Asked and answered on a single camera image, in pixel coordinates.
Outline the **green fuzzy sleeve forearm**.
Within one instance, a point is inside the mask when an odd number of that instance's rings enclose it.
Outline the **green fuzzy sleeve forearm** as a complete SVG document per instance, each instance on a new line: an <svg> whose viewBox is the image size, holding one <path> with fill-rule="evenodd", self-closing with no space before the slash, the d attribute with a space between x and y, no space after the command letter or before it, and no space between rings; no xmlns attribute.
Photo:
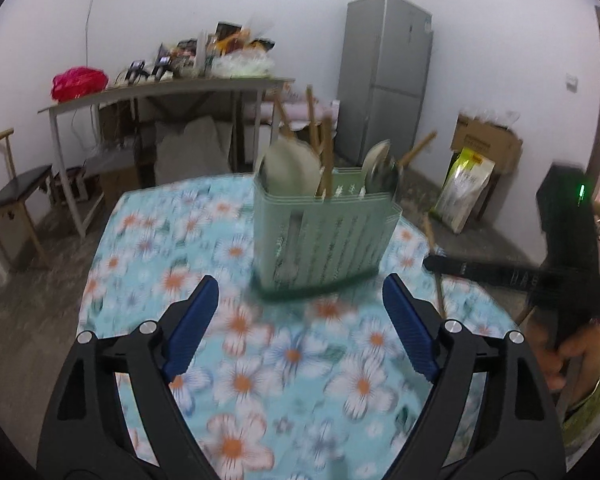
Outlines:
<svg viewBox="0 0 600 480"><path fill-rule="evenodd" d="M567 413L562 424L562 440L572 455L600 434L600 378L594 390Z"/></svg>

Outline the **person's right hand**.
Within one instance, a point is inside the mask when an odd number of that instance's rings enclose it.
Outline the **person's right hand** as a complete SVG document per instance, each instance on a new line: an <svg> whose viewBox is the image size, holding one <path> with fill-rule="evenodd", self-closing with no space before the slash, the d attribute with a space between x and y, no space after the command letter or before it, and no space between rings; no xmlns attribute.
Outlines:
<svg viewBox="0 0 600 480"><path fill-rule="evenodd" d="M526 336L550 391L563 393L565 388L571 389L568 408L594 392L600 379L600 324L582 326L555 349L541 315L534 312L528 319ZM580 367L576 378L569 380L562 369L574 361L579 361Z"/></svg>

